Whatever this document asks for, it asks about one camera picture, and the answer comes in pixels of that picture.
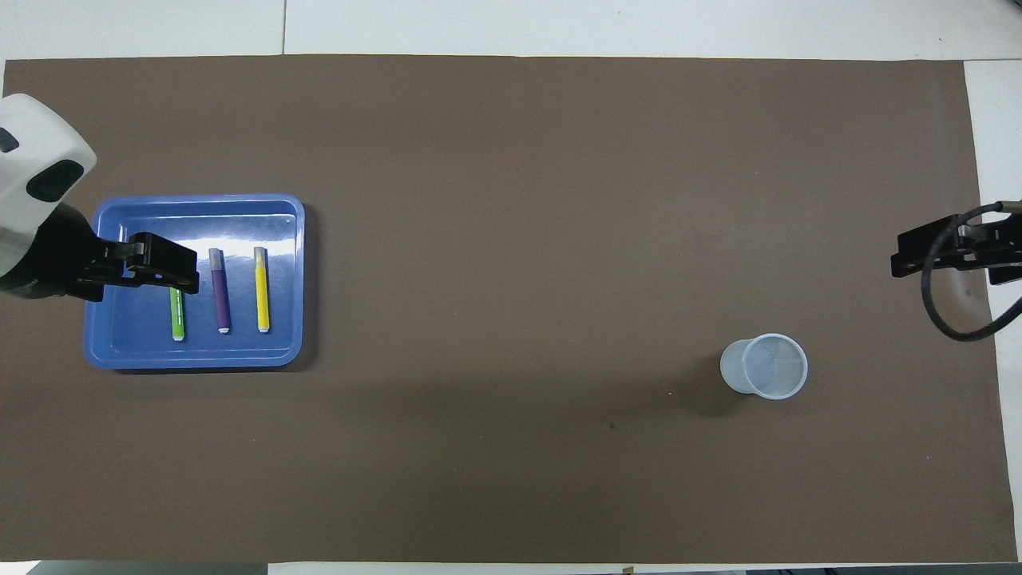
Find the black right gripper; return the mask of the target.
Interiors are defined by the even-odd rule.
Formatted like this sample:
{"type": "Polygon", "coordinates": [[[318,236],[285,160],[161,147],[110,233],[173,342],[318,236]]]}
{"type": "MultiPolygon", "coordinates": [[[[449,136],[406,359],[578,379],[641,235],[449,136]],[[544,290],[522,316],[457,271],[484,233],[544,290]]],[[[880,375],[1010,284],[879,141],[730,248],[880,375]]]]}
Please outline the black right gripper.
{"type": "MultiPolygon", "coordinates": [[[[959,215],[943,217],[898,234],[897,251],[891,255],[891,276],[904,278],[922,272],[931,244],[959,215]]],[[[967,272],[975,263],[986,270],[991,285],[1021,280],[1021,219],[971,224],[973,240],[950,233],[932,259],[932,269],[967,272]]]]}

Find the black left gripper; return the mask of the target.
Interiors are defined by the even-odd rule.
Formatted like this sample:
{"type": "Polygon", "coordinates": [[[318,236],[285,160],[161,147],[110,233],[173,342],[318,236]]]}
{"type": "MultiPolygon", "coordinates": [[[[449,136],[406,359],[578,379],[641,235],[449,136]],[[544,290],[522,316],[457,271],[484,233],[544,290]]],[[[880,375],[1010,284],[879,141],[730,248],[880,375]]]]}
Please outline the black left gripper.
{"type": "Polygon", "coordinates": [[[124,272],[124,260],[113,254],[118,244],[100,239],[84,215],[59,204],[24,257],[3,274],[1,290],[22,299],[69,295],[92,302],[103,300],[106,285],[157,285],[187,295],[200,291],[198,258],[191,248],[151,232],[132,234],[131,270],[124,272]]]}

